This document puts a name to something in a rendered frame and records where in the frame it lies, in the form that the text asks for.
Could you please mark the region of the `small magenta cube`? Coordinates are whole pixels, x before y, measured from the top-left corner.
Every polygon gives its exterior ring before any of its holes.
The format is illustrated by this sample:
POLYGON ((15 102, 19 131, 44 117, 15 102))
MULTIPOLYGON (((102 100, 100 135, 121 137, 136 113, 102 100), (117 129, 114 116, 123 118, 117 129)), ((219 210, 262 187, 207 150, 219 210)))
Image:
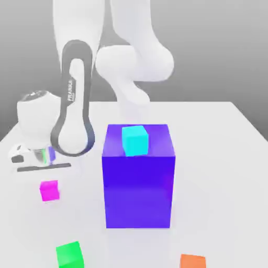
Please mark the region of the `small magenta cube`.
POLYGON ((43 202, 60 199, 57 180, 41 182, 39 190, 43 202))

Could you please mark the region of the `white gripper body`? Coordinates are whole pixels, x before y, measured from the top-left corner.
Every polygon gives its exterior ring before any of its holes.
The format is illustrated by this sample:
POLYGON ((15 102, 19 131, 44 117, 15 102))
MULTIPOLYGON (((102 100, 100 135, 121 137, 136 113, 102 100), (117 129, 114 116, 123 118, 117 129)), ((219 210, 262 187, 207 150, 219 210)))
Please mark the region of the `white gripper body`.
POLYGON ((48 166, 25 166, 16 170, 17 178, 41 178, 62 176, 71 170, 70 163, 59 163, 48 166))

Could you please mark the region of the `large blue box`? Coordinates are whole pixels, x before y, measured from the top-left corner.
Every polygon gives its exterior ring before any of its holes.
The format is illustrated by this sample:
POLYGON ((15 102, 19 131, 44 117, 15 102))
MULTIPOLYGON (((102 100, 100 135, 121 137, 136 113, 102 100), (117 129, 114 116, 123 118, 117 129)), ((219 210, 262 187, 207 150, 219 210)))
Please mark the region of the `large blue box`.
POLYGON ((102 153, 107 228, 167 229, 171 222, 175 152, 166 124, 145 125, 147 155, 128 157, 122 125, 108 125, 102 153))

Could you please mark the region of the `small orange cube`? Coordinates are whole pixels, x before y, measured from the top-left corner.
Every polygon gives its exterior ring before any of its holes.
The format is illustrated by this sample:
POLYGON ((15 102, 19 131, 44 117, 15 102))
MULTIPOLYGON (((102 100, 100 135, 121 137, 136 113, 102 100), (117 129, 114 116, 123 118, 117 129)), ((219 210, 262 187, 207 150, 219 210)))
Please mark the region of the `small orange cube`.
POLYGON ((180 268, 206 268, 206 259, 204 256, 182 254, 180 268))

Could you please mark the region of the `small green cube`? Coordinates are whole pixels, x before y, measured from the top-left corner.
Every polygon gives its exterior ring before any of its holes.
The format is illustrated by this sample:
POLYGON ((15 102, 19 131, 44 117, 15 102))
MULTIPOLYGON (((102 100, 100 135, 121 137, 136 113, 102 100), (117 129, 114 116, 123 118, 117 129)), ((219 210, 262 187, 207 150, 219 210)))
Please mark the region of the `small green cube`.
POLYGON ((85 268, 78 241, 56 247, 59 268, 85 268))

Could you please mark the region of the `small cyan cube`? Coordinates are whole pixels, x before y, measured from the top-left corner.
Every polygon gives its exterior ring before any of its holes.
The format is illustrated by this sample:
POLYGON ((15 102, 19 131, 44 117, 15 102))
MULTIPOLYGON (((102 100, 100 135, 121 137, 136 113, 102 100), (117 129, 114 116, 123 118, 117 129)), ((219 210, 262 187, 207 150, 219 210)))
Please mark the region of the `small cyan cube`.
POLYGON ((149 135, 142 125, 122 127, 122 147, 127 157, 147 155, 149 135))

